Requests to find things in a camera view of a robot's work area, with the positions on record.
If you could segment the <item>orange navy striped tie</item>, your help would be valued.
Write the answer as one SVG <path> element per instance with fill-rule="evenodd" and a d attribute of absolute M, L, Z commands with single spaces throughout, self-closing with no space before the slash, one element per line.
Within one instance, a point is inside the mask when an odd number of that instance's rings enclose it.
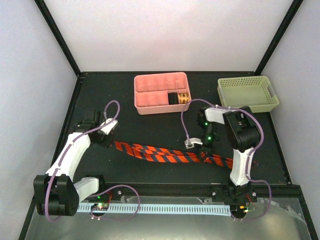
<path fill-rule="evenodd" d="M 111 143 L 111 146 L 120 152 L 126 153 L 129 156 L 153 163 L 207 163 L 215 164 L 217 166 L 228 168 L 230 170 L 233 168 L 232 158 L 221 157 L 220 155 L 216 154 L 210 155 L 205 159 L 201 159 L 194 152 L 179 151 L 163 147 L 141 145 L 137 143 L 114 141 L 113 143 Z"/>

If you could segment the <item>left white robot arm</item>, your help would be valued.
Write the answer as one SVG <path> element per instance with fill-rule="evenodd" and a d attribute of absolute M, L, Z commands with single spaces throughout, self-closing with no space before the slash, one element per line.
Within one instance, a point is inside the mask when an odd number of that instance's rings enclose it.
<path fill-rule="evenodd" d="M 90 146 L 108 148 L 118 121 L 94 110 L 76 123 L 58 158 L 44 175 L 33 181 L 35 206 L 39 215 L 74 216 L 81 201 L 92 195 L 103 199 L 108 192 L 101 177 L 87 176 L 74 182 L 77 167 Z"/>

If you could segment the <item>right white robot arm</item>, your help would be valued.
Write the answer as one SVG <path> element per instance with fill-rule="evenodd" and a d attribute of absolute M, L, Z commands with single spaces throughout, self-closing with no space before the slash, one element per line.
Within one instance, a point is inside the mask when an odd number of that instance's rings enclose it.
<path fill-rule="evenodd" d="M 227 195 L 234 202 L 240 201 L 251 190 L 248 177 L 253 157 L 249 153 L 261 140 L 257 124 L 245 112 L 253 114 L 249 106 L 242 106 L 238 110 L 203 107 L 197 114 L 197 124 L 203 129 L 203 134 L 196 155 L 203 162 L 215 151 L 214 141 L 219 138 L 216 133 L 217 124 L 225 127 L 228 142 L 233 148 Z"/>

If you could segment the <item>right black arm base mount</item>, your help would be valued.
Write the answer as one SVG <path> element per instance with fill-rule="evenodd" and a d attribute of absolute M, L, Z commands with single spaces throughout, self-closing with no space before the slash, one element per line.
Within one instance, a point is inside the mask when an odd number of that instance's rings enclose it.
<path fill-rule="evenodd" d="M 228 184 L 216 184 L 211 188 L 212 198 L 216 202 L 226 204 L 256 203 L 257 197 L 253 195 L 254 189 L 251 183 L 236 186 L 232 182 Z"/>

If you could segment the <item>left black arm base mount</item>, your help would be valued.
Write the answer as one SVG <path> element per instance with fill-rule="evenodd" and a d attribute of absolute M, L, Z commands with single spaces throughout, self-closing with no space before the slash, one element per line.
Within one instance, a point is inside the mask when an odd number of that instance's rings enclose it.
<path fill-rule="evenodd" d="M 90 194 L 89 196 L 87 196 L 87 197 L 85 197 L 85 198 L 87 199 L 87 198 L 100 197 L 100 196 L 103 196 L 103 195 L 105 195 L 105 194 L 108 194 L 109 192 L 111 192 L 111 191 L 114 190 L 114 189 L 124 188 L 124 187 L 127 187 L 127 185 L 125 185 L 125 184 L 114 185 L 114 186 L 112 186 L 112 187 L 110 187 L 110 188 L 107 188 L 106 190 L 104 190 L 104 191 L 102 191 L 102 192 Z"/>

